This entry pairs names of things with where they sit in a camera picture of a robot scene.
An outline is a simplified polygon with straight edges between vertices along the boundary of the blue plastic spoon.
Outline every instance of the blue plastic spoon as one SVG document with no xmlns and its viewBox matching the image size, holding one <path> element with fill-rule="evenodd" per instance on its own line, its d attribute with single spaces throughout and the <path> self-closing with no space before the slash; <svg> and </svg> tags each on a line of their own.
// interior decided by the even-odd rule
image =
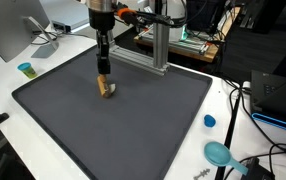
<svg viewBox="0 0 286 180">
<path fill-rule="evenodd" d="M 223 167 L 230 165 L 246 175 L 248 169 L 233 159 L 230 150 L 218 142 L 209 142 L 204 147 L 205 158 L 213 165 Z"/>
</svg>

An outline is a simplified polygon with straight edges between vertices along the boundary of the gray mat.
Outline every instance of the gray mat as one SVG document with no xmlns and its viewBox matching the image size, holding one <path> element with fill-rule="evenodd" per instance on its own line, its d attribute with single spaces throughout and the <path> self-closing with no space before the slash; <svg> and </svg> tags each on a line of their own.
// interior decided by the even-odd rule
<svg viewBox="0 0 286 180">
<path fill-rule="evenodd" d="M 175 67 L 158 76 L 111 60 L 100 97 L 93 48 L 13 92 L 91 178 L 163 179 L 212 82 Z"/>
</svg>

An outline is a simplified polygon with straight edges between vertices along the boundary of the blue bottle cap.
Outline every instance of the blue bottle cap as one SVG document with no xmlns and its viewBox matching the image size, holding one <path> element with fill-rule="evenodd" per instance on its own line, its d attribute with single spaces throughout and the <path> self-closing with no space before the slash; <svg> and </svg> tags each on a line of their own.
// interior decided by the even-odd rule
<svg viewBox="0 0 286 180">
<path fill-rule="evenodd" d="M 17 67 L 17 69 L 19 69 L 20 71 L 23 71 L 30 67 L 31 67 L 31 63 L 22 63 Z"/>
<path fill-rule="evenodd" d="M 216 123 L 216 120 L 211 115 L 204 116 L 204 124 L 206 127 L 213 127 Z"/>
</svg>

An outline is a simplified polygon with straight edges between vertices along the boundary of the blue object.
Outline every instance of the blue object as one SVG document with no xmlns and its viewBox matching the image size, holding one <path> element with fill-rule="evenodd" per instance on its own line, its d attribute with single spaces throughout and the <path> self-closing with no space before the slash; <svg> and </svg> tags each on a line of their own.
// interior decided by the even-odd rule
<svg viewBox="0 0 286 180">
<path fill-rule="evenodd" d="M 267 124 L 270 124 L 270 125 L 273 125 L 273 126 L 276 126 L 276 127 L 279 127 L 281 129 L 286 130 L 286 122 L 285 121 L 275 119 L 275 118 L 272 118 L 270 116 L 266 116 L 266 115 L 263 115 L 260 113 L 253 113 L 252 118 L 254 120 L 258 120 L 258 121 L 261 121 L 261 122 L 264 122 L 264 123 L 267 123 Z"/>
<path fill-rule="evenodd" d="M 230 150 L 218 142 L 209 142 L 204 147 L 205 158 L 213 165 L 223 167 L 230 165 L 234 169 L 246 175 L 248 168 L 237 162 L 231 155 Z"/>
<path fill-rule="evenodd" d="M 211 115 L 204 116 L 204 124 L 207 127 L 213 127 L 216 123 L 216 120 Z"/>
<path fill-rule="evenodd" d="M 17 69 L 19 69 L 20 71 L 23 71 L 23 70 L 27 70 L 30 67 L 31 67 L 31 63 L 23 63 L 23 64 L 20 64 L 17 67 Z"/>
</svg>

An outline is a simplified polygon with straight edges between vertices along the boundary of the desk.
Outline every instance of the desk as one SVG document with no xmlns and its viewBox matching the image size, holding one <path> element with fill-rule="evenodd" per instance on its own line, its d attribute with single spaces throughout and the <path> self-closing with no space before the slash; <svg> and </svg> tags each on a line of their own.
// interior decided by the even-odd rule
<svg viewBox="0 0 286 180">
<path fill-rule="evenodd" d="M 232 11 L 232 16 L 229 16 L 227 18 L 226 22 L 224 23 L 224 25 L 221 29 L 223 34 L 225 34 L 225 35 L 227 35 L 228 32 L 230 31 L 234 20 L 236 19 L 237 15 L 240 12 L 240 8 L 236 7 L 236 8 L 234 8 L 234 11 L 235 11 L 235 14 Z M 150 38 L 153 38 L 153 36 L 149 36 L 149 38 L 140 38 L 139 36 L 136 36 L 136 37 L 134 37 L 134 42 L 137 44 L 144 45 L 144 46 L 153 46 L 153 39 L 150 39 Z M 191 41 L 200 42 L 200 40 L 197 38 L 190 38 L 189 37 L 188 39 Z M 193 48 L 193 46 L 194 45 L 192 45 L 192 44 L 184 43 L 184 41 L 175 42 L 175 43 L 170 42 L 169 43 L 169 52 L 211 63 L 211 62 L 213 62 L 214 58 L 216 57 L 216 55 L 219 51 L 219 49 L 215 45 L 211 45 L 208 48 L 208 50 L 203 55 L 201 55 L 200 53 L 198 53 L 197 49 Z"/>
<path fill-rule="evenodd" d="M 0 112 L 10 115 L 0 124 L 0 130 L 36 179 L 86 180 L 88 177 L 83 171 L 11 96 L 15 89 L 29 81 L 17 70 L 20 63 L 30 62 L 42 75 L 96 45 L 95 40 L 78 36 L 64 36 L 58 41 L 60 47 L 48 59 L 30 58 L 38 47 L 34 45 L 9 63 L 0 58 Z M 165 177 L 167 180 L 191 180 L 206 168 L 211 171 L 205 179 L 215 177 L 217 168 L 204 158 L 203 147 L 208 141 L 223 143 L 225 140 L 231 116 L 228 101 L 231 88 L 223 80 L 212 78 L 212 86 Z M 216 118 L 217 124 L 213 128 L 204 126 L 206 114 Z"/>
<path fill-rule="evenodd" d="M 244 87 L 250 87 L 250 83 L 245 82 Z M 245 106 L 248 111 L 250 110 L 249 98 L 250 97 L 248 95 L 245 95 Z M 260 121 L 256 122 L 274 142 L 286 143 L 286 130 L 268 125 Z M 259 132 L 259 130 L 254 126 L 253 122 L 250 120 L 248 115 L 245 113 L 242 105 L 240 104 L 230 147 L 233 157 L 239 161 L 250 156 L 266 154 L 269 152 L 271 146 L 271 143 L 268 142 Z M 273 152 L 278 151 L 280 151 L 278 148 L 273 149 Z M 270 170 L 268 165 L 268 156 L 259 159 L 260 165 L 265 167 L 267 170 Z M 276 180 L 286 179 L 286 155 L 273 155 L 272 162 Z M 228 179 L 239 180 L 240 178 L 241 174 L 234 170 Z"/>
</svg>

